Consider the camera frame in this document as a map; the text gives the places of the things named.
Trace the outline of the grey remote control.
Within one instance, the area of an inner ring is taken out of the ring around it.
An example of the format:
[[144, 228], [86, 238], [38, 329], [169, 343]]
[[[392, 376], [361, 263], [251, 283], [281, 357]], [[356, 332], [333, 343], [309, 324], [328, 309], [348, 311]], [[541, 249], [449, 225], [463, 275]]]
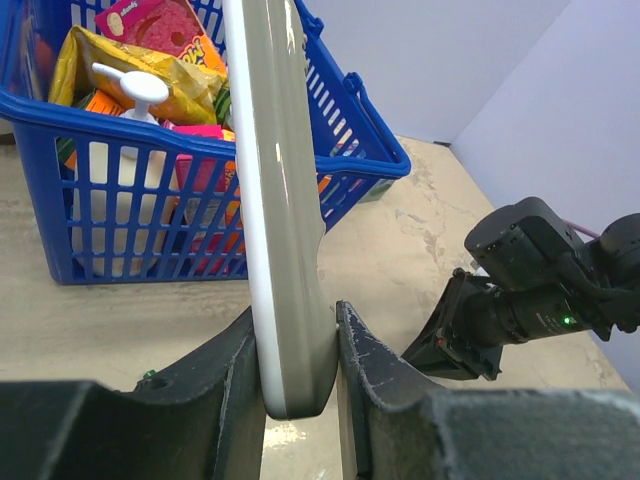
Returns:
[[267, 414], [319, 415], [335, 381], [337, 325], [318, 278], [325, 233], [291, 1], [223, 5], [245, 251]]

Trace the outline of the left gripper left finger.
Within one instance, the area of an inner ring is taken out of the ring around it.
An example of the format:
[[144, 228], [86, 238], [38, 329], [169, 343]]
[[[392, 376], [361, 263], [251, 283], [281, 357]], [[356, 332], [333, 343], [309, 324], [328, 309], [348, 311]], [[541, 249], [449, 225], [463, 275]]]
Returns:
[[131, 392], [1, 385], [4, 479], [257, 479], [264, 431], [249, 310]]

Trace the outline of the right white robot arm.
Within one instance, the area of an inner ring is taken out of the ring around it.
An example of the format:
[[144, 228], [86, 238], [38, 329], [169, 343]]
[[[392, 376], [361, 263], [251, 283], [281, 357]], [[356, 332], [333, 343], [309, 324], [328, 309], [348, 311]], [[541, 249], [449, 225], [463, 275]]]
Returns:
[[502, 350], [532, 340], [639, 327], [639, 216], [590, 242], [538, 197], [501, 207], [467, 235], [480, 273], [457, 268], [402, 357], [420, 372], [489, 381]]

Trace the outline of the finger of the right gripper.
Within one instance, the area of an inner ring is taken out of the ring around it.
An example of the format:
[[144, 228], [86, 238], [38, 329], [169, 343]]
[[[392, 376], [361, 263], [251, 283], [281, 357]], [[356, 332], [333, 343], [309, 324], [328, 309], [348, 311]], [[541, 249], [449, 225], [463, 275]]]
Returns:
[[474, 380], [464, 343], [455, 336], [451, 319], [431, 317], [402, 358], [421, 373], [449, 380]]

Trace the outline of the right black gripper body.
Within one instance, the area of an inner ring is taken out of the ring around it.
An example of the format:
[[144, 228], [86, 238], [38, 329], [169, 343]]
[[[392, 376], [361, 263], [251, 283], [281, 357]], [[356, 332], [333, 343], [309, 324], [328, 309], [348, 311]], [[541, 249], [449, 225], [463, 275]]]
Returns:
[[436, 376], [494, 381], [501, 373], [503, 347], [528, 340], [508, 294], [487, 277], [453, 272], [436, 327], [434, 346], [442, 357]]

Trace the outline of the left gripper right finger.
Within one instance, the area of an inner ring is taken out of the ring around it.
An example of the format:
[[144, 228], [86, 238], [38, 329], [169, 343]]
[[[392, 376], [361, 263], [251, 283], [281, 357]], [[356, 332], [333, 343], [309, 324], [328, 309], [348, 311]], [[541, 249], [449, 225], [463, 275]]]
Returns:
[[635, 479], [639, 400], [614, 390], [449, 390], [336, 305], [347, 479]]

